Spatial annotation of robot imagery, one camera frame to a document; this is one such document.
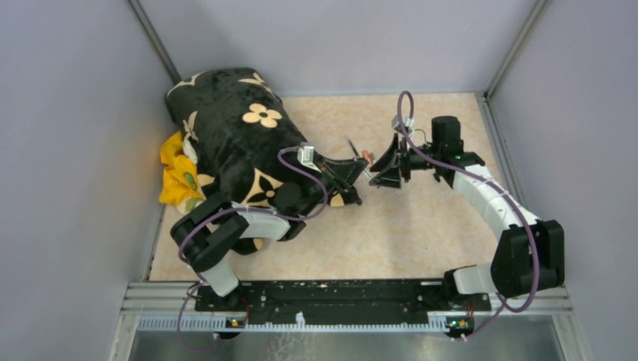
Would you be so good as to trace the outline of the orange pen red cap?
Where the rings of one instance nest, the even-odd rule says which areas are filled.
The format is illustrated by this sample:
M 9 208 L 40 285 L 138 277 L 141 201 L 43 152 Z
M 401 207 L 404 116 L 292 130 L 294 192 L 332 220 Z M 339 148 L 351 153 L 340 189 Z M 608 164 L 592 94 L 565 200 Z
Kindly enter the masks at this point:
M 372 163 L 372 157 L 371 157 L 371 153 L 367 150 L 364 150 L 362 153 L 362 156 L 364 159 L 366 159 L 368 161 L 368 163 Z

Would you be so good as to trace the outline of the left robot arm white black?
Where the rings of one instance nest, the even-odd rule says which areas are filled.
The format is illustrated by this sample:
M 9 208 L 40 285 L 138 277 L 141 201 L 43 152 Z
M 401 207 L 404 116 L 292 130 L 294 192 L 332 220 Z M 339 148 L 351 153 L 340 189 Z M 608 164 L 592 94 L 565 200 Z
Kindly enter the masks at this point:
M 213 302 L 224 311 L 237 308 L 242 298 L 239 279 L 225 260 L 231 250 L 257 238 L 294 239 L 334 199 L 346 205 L 362 203 L 354 183 L 366 172 L 365 158 L 306 156 L 300 147 L 284 148 L 277 158 L 293 179 L 273 188 L 273 196 L 261 188 L 248 200 L 233 202 L 212 193 L 169 231 L 178 258 L 200 283 L 212 287 Z

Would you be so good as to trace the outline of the black gel pen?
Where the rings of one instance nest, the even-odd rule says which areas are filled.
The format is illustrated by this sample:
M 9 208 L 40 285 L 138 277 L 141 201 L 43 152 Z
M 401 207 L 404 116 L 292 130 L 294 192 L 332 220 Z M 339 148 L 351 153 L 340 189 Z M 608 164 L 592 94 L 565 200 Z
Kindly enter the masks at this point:
M 348 142 L 349 147 L 353 151 L 354 156 L 359 158 L 360 157 L 360 153 L 358 152 L 357 148 L 355 147 L 353 141 L 350 138 L 347 138 L 347 142 Z

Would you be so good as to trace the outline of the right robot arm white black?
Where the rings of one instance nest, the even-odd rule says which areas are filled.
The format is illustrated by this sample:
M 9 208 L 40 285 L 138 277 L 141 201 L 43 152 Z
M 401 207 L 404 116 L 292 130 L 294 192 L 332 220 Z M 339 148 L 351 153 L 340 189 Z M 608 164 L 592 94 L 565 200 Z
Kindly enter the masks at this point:
M 432 120 L 433 140 L 419 147 L 409 143 L 412 119 L 394 117 L 395 135 L 389 148 L 373 164 L 373 187 L 400 188 L 416 170 L 432 169 L 481 215 L 498 240 L 489 264 L 464 266 L 444 273 L 441 299 L 460 310 L 472 294 L 499 293 L 512 298 L 531 290 L 547 290 L 564 283 L 564 229 L 555 220 L 541 220 L 508 194 L 491 175 L 484 160 L 466 152 L 460 121 L 453 116 Z

